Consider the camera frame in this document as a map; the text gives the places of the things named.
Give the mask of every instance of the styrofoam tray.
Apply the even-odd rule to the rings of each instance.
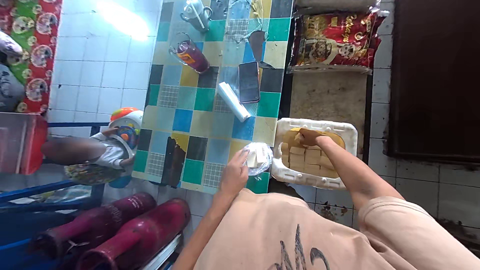
[[[345,189],[345,185],[340,177],[334,179],[315,176],[291,170],[283,165],[281,151],[283,136],[287,131],[296,127],[337,134],[342,137],[345,142],[345,150],[354,156],[357,155],[358,132],[352,124],[332,121],[314,121],[310,119],[282,118],[278,120],[276,124],[273,162],[271,168],[272,176],[282,182],[311,185],[325,189]]]

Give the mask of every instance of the glass mug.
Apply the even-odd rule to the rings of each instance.
[[[182,64],[190,66],[200,74],[210,67],[207,58],[186,33],[177,33],[170,42],[168,51]]]

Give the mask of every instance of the phone screen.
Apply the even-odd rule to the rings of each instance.
[[[258,63],[250,62],[239,65],[240,103],[258,102]]]

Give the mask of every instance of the gray cloth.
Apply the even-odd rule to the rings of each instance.
[[[25,97],[25,87],[10,69],[0,64],[0,111],[13,112]]]

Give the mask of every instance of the plastic wrap roll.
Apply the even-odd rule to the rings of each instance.
[[[243,105],[240,104],[237,95],[235,95],[230,85],[226,82],[221,82],[218,85],[220,86],[218,93],[227,103],[228,107],[232,110],[235,116],[240,120],[240,122],[243,122],[245,119],[249,118],[251,116],[250,113]]]

